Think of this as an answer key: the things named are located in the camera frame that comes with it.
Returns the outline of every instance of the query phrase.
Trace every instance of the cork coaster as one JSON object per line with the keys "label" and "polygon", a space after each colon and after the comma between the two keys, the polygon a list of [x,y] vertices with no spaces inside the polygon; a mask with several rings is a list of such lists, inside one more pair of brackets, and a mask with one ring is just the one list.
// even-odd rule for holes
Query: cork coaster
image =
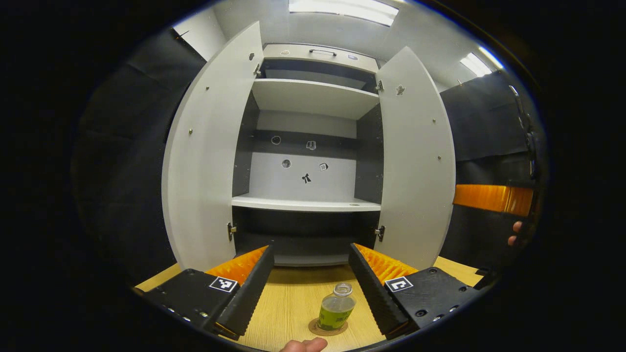
{"label": "cork coaster", "polygon": [[335,336],[343,333],[345,330],[348,329],[348,322],[346,321],[343,326],[341,326],[341,328],[337,330],[322,330],[317,326],[318,320],[319,318],[315,318],[309,323],[309,330],[319,336]]}

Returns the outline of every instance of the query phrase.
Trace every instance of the open cabinet door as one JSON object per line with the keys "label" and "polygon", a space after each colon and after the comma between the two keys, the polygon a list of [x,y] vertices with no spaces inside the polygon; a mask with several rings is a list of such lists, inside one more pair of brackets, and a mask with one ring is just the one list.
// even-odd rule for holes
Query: open cabinet door
{"label": "open cabinet door", "polygon": [[235,255],[227,229],[235,149],[262,62],[256,22],[202,68],[174,117],[163,160],[162,201],[167,235],[183,269],[206,271]]}
{"label": "open cabinet door", "polygon": [[455,168],[443,102],[422,62],[404,47],[377,73],[384,141],[382,242],[375,250],[417,270],[432,266],[452,215]]}

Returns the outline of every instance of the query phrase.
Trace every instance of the table surface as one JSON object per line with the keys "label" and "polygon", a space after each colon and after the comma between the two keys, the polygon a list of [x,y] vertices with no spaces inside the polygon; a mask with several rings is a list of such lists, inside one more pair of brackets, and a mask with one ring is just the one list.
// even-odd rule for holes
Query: table surface
{"label": "table surface", "polygon": [[[475,274],[475,268],[442,257],[437,258],[434,266],[469,286],[474,286],[482,278]],[[136,287],[149,291],[180,271],[180,266],[174,264]],[[311,333],[307,325],[319,314],[322,298],[332,293],[338,282],[352,285],[352,296],[357,303],[348,319],[348,329],[340,335],[324,337],[328,341],[324,352],[345,351],[384,340],[352,269],[341,265],[273,268],[248,330],[237,342],[266,351],[278,351],[291,339],[302,341],[315,338],[317,335]]]}

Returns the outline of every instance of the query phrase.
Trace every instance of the black sticker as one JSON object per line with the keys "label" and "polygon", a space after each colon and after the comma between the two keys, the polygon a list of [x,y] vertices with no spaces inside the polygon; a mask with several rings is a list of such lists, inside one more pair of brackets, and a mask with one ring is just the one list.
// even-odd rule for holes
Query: black sticker
{"label": "black sticker", "polygon": [[385,285],[391,290],[391,292],[402,291],[403,289],[407,289],[409,287],[413,287],[406,277],[398,277],[397,279],[391,279],[385,281]]}
{"label": "black sticker", "polygon": [[218,289],[220,291],[231,292],[237,285],[237,282],[231,279],[225,279],[224,277],[217,277],[211,285],[212,289]]}

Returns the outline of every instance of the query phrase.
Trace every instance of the white cabinet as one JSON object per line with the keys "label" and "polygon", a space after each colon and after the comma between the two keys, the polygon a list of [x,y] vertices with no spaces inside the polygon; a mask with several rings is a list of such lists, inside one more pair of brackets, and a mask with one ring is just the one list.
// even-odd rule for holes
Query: white cabinet
{"label": "white cabinet", "polygon": [[436,259],[455,171],[432,79],[409,48],[381,70],[367,56],[324,48],[261,50],[255,23],[192,83],[170,130],[162,186],[184,268],[207,270],[266,243],[283,265],[337,264],[354,241],[417,269]]}

